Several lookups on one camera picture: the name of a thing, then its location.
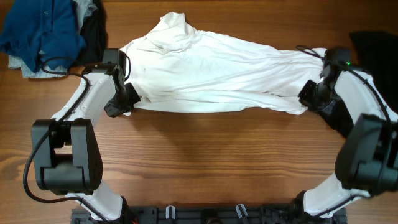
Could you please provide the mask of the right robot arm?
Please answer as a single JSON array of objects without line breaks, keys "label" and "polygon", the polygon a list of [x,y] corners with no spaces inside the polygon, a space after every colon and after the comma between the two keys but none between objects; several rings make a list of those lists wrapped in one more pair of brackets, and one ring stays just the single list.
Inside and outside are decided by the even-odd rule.
[{"label": "right robot arm", "polygon": [[333,222],[345,206],[397,191],[397,114],[388,107],[349,50],[324,54],[304,45],[297,50],[323,63],[319,82],[308,81],[299,101],[344,138],[335,171],[320,185],[300,192],[286,215],[295,222]]}]

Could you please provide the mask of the white t-shirt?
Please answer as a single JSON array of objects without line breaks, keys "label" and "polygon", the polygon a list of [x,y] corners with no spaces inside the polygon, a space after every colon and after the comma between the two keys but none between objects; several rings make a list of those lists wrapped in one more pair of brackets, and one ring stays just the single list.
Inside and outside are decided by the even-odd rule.
[{"label": "white t-shirt", "polygon": [[269,108],[300,115],[299,92],[319,81],[323,68],[320,59],[296,50],[197,30],[176,12],[123,51],[141,99],[137,107],[173,113]]}]

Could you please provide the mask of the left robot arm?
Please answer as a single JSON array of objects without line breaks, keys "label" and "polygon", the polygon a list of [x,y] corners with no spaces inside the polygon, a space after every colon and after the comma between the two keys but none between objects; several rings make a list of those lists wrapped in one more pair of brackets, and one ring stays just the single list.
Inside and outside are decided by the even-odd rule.
[{"label": "left robot arm", "polygon": [[101,112],[115,118],[129,113],[140,97],[131,83],[130,58],[120,49],[103,52],[102,62],[87,65],[68,103],[31,129],[32,152],[24,168],[26,194],[41,203],[78,202],[84,222],[137,223],[126,199],[103,180],[103,162],[94,126]]}]

